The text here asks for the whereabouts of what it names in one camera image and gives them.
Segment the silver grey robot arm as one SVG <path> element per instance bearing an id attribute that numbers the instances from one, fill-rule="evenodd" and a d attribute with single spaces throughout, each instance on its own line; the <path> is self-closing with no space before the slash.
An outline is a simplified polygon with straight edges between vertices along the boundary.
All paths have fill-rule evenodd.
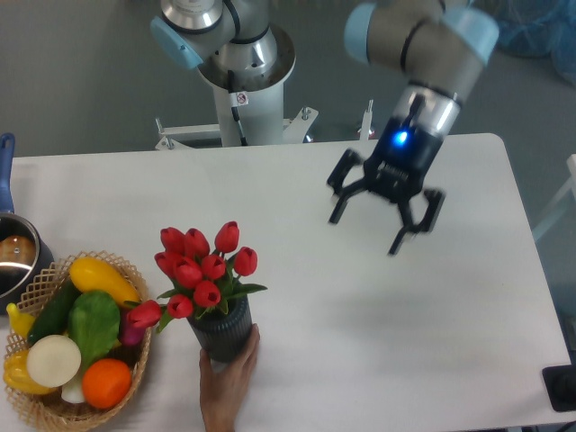
<path id="1" fill-rule="evenodd" d="M 284 121 L 284 82 L 295 52 L 267 1 L 164 1 L 150 23 L 158 46 L 213 91 L 226 147 L 296 141 Z M 423 183 L 499 38 L 496 22 L 465 1 L 363 3 L 344 30 L 348 55 L 401 71 L 409 80 L 370 157 L 347 150 L 328 177 L 337 197 L 330 222 L 362 192 L 398 207 L 395 254 L 409 234 L 429 232 L 444 193 Z"/>

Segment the bare human hand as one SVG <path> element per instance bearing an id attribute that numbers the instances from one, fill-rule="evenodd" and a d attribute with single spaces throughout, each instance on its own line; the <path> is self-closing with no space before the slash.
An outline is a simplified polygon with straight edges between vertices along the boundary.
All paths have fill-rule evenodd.
<path id="1" fill-rule="evenodd" d="M 260 332 L 253 324 L 243 350 L 216 372 L 208 353 L 200 351 L 199 403 L 206 431 L 234 431 L 243 401 L 257 366 Z"/>

